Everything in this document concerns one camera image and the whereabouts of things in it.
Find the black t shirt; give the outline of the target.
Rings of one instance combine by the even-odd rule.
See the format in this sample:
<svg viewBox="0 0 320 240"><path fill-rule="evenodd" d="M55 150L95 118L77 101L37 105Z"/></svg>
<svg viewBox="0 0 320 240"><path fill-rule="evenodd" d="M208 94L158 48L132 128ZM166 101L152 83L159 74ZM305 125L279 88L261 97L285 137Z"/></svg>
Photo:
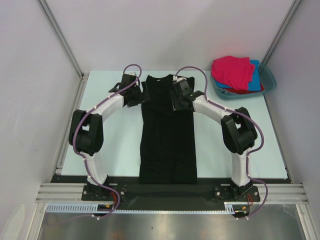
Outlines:
<svg viewBox="0 0 320 240"><path fill-rule="evenodd" d="M150 101L141 105L140 184L196 184L193 112L173 109L173 75L149 75L145 83Z"/></svg>

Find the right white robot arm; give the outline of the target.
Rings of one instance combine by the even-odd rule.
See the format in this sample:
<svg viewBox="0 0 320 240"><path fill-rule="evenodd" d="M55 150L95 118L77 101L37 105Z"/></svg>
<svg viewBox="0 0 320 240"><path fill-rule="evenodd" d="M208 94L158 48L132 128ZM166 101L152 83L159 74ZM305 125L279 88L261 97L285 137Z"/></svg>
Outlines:
<svg viewBox="0 0 320 240"><path fill-rule="evenodd" d="M249 151L258 137L246 108L229 109L205 98L201 91L192 89L185 77L173 76L171 91L175 111L189 110L207 116L221 126L225 147L231 152L231 184L226 190L215 190L220 199L242 201L253 187L249 175Z"/></svg>

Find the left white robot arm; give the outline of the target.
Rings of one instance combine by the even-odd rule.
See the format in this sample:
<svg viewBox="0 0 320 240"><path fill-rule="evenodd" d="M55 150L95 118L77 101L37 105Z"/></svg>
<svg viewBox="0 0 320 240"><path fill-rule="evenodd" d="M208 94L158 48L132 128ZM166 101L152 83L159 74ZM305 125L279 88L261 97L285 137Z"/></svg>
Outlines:
<svg viewBox="0 0 320 240"><path fill-rule="evenodd" d="M90 110L76 109L72 114L68 141L76 155L81 157L87 173L87 192L92 191L100 200L110 194L118 196L110 187L108 174L102 170L100 150L104 143L104 121L119 109L134 107L150 99L146 83L140 82L135 72L123 73L121 82Z"/></svg>

